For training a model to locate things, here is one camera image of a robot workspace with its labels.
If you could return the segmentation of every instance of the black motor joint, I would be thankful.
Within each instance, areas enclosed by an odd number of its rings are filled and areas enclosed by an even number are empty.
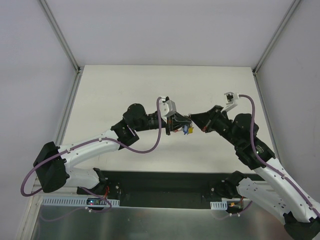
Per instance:
[[[250,125],[252,116],[249,113],[240,113],[234,120],[228,118],[225,111],[221,112],[222,106],[215,105],[207,112],[191,114],[191,120],[205,133],[217,132],[224,139],[234,146],[235,154],[239,160],[247,165],[251,170],[259,167],[265,167],[253,152],[250,141]],[[259,138],[257,124],[253,126],[253,141],[256,147],[256,153],[265,162],[274,158],[275,154]]]

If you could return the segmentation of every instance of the reflective metal surface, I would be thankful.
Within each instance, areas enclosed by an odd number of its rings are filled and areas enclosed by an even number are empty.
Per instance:
[[[74,207],[42,206],[45,219]],[[37,220],[32,240],[290,240],[283,225],[253,204],[240,217],[225,211],[168,208],[113,208],[106,213],[80,209],[61,220]]]

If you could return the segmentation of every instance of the white backdrop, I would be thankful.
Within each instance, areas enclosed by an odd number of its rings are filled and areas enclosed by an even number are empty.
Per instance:
[[[293,0],[47,0],[84,65],[252,67]]]
[[[1,1],[0,22],[0,239],[14,240],[20,185],[55,137],[75,73],[37,1]]]
[[[320,202],[320,1],[305,0],[258,73],[281,161]]]
[[[271,140],[264,119],[254,78],[249,67],[205,66],[107,66],[86,65],[75,98],[64,144],[74,143],[109,129],[122,119],[134,103],[141,103],[147,113],[156,110],[158,96],[169,96],[181,114],[201,113],[214,105],[225,105],[225,92],[241,92],[256,103],[258,137],[270,147]],[[248,100],[229,112],[250,113]],[[205,134],[195,126],[194,133],[166,136],[149,154],[126,149],[100,155],[81,163],[81,167],[102,170],[157,172],[215,172],[235,170],[250,172],[235,155],[234,147],[217,133]],[[132,145],[139,150],[153,146],[157,130],[138,133],[140,140]]]

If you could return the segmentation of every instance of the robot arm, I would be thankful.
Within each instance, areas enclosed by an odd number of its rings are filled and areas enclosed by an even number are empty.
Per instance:
[[[60,146],[56,146],[53,142],[45,144],[33,166],[36,167],[49,157],[57,157],[35,170],[42,190],[45,193],[51,193],[63,186],[85,187],[87,189],[105,188],[106,180],[98,168],[80,169],[75,166],[95,156],[123,148],[142,154],[156,148],[160,135],[151,150],[139,151],[130,148],[130,145],[139,140],[137,132],[159,129],[160,127],[159,134],[161,134],[161,128],[165,128],[166,134],[170,135],[170,132],[184,126],[191,127],[191,120],[176,111],[173,101],[168,97],[158,98],[157,101],[160,100],[161,103],[157,106],[158,110],[151,114],[146,114],[141,104],[132,104],[123,114],[121,121],[109,130],[86,140]]]
[[[207,112],[191,114],[191,120],[203,132],[215,131],[230,142],[239,160],[260,175],[277,194],[258,187],[238,171],[219,183],[214,192],[225,198],[241,195],[251,199],[278,218],[294,239],[311,240],[320,232],[320,204],[293,180],[271,149],[257,137],[259,127],[252,122],[251,114],[238,114],[234,120],[228,118],[227,111],[234,108],[242,96],[228,92],[226,97],[225,108],[216,105]]]

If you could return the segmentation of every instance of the purple cable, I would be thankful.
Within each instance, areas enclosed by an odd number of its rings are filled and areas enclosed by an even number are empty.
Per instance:
[[[156,110],[157,110],[157,116],[158,116],[158,123],[159,123],[159,131],[158,131],[158,137],[156,139],[156,142],[154,144],[154,146],[152,148],[150,148],[149,150],[145,150],[145,151],[141,151],[141,150],[136,150],[136,149],[133,149],[125,144],[123,144],[122,142],[119,142],[113,138],[109,138],[109,137],[103,137],[101,138],[103,141],[111,141],[111,142],[114,142],[116,144],[119,144],[120,146],[124,147],[125,149],[128,149],[134,153],[137,153],[137,154],[148,154],[148,153],[151,153],[153,150],[156,149],[156,147],[159,145],[159,142],[160,142],[160,138],[161,138],[161,128],[162,128],[162,123],[161,123],[161,113],[160,113],[160,104],[159,104],[159,101],[161,100],[162,98],[161,97],[158,97],[157,100],[156,100]],[[80,148],[80,147],[83,147],[85,145],[88,145],[88,144],[91,144],[91,143],[94,143],[94,142],[98,142],[99,141],[99,138],[97,139],[93,139],[93,140],[89,140],[89,141],[86,141],[86,142],[83,142],[79,145],[76,145],[76,146],[73,146],[70,148],[70,151],[73,151],[77,148]],[[31,197],[37,193],[39,193],[41,190],[42,190],[42,187],[39,188],[38,190],[32,192],[32,193],[25,193],[25,185],[27,183],[27,180],[30,178],[31,174],[36,171],[38,168],[40,168],[42,165],[46,164],[47,162],[57,158],[57,157],[60,157],[61,155],[63,154],[66,154],[68,152],[68,150],[64,150],[56,155],[53,155],[49,158],[47,158],[46,160],[40,162],[39,164],[37,164],[34,168],[31,169],[30,172],[28,172],[28,174],[25,176],[25,178],[23,179],[22,181],[22,184],[21,184],[21,187],[20,187],[20,193],[22,196],[24,197]]]
[[[309,201],[309,199],[304,195],[304,193],[298,188],[298,186],[291,181],[290,178],[286,177],[285,174],[283,174],[281,171],[279,171],[278,169],[276,169],[275,167],[271,166],[270,164],[268,164],[267,162],[263,161],[262,158],[257,154],[257,150],[256,150],[256,146],[255,146],[255,141],[254,141],[254,125],[255,125],[255,114],[256,114],[256,106],[255,106],[255,102],[254,100],[248,96],[248,95],[244,95],[244,94],[240,94],[239,95],[240,98],[246,98],[249,99],[249,101],[251,102],[252,105],[252,117],[251,117],[251,124],[250,124],[250,142],[251,142],[251,147],[253,150],[254,155],[256,156],[256,158],[266,167],[270,168],[272,171],[276,172],[277,174],[279,174],[283,179],[285,179],[298,193],[299,195],[305,200],[305,202],[309,205],[309,207],[314,211],[314,213],[320,218],[320,212],[318,212],[315,208],[312,208],[313,205],[312,203]]]
[[[104,209],[102,209],[102,210],[94,210],[94,209],[91,209],[91,212],[101,213],[101,214],[102,214],[102,213],[105,213],[105,212],[107,212],[107,211],[109,211],[109,210],[111,209],[112,204],[111,204],[106,198],[103,198],[103,197],[101,197],[101,196],[99,196],[99,195],[94,194],[93,192],[89,191],[89,190],[86,189],[85,187],[81,187],[81,188],[82,188],[84,191],[86,191],[88,194],[90,194],[90,195],[92,195],[92,196],[95,196],[95,197],[101,199],[102,201],[105,201],[105,202],[110,206],[110,207],[104,208]],[[44,221],[44,222],[52,223],[52,222],[61,220],[61,219],[65,218],[65,217],[71,215],[72,213],[74,213],[74,212],[76,212],[76,211],[78,211],[78,210],[81,210],[81,209],[86,209],[86,208],[83,207],[83,206],[77,207],[77,208],[69,211],[69,212],[66,213],[65,215],[62,215],[62,216],[59,216],[59,217],[53,218],[53,219],[45,219],[45,218],[42,216],[42,210],[40,210],[40,212],[39,212],[39,218],[40,218],[42,221]],[[36,238],[36,239],[39,240],[39,239],[40,239],[40,222],[38,222],[37,233],[38,233],[38,234],[37,234],[37,238]]]
[[[252,201],[250,201],[249,202],[249,204],[241,211],[241,212],[239,212],[239,214],[240,214],[240,216],[242,215],[242,214],[244,214],[247,210],[248,210],[248,208],[250,208],[250,206],[252,205]],[[238,216],[238,214],[237,213],[233,213],[232,215],[226,215],[226,216],[224,216],[224,217],[216,217],[216,216],[214,216],[214,218],[215,219],[217,219],[217,220],[225,220],[225,219],[227,219],[228,217],[232,217],[232,216]]]

